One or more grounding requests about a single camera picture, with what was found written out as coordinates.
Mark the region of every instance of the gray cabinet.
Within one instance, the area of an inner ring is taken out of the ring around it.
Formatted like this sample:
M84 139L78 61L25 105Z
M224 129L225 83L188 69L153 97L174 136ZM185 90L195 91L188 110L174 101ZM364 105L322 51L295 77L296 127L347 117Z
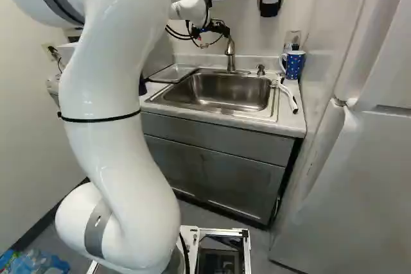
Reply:
M287 166L294 139L142 112L144 134L222 153Z
M268 223L293 138L141 115L150 153L175 191Z
M285 169L146 136L170 185L198 200L267 224Z

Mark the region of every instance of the polka dot mug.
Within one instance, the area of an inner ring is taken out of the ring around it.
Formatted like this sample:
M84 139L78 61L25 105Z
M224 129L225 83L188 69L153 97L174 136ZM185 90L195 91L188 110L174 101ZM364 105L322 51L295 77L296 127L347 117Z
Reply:
M283 60L287 63L286 68L283 66ZM287 80L296 80L300 76L305 61L305 51L289 51L279 57L280 68L285 73Z

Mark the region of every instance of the robotic arm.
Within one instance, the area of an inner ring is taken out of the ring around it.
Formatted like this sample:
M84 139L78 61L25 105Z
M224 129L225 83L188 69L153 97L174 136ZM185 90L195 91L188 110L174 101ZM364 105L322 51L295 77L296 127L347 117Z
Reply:
M162 273L180 212L143 138L138 78L169 17L208 24L204 0L14 0L51 26L82 25L61 81L61 118L91 184L56 216L74 250L120 273Z

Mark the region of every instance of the refrigerator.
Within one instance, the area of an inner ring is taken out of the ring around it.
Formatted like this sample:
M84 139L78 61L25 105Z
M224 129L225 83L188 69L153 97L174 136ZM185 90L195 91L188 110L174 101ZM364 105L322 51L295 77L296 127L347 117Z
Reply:
M315 0L307 136L272 229L296 273L411 273L411 0Z

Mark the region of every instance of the stainless steel sink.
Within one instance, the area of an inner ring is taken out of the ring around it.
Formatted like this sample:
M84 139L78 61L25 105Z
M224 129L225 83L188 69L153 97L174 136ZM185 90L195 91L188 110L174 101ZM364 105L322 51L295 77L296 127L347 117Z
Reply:
M167 86L147 101L179 108L216 112L269 121L277 120L275 76L229 74L198 69L178 84Z

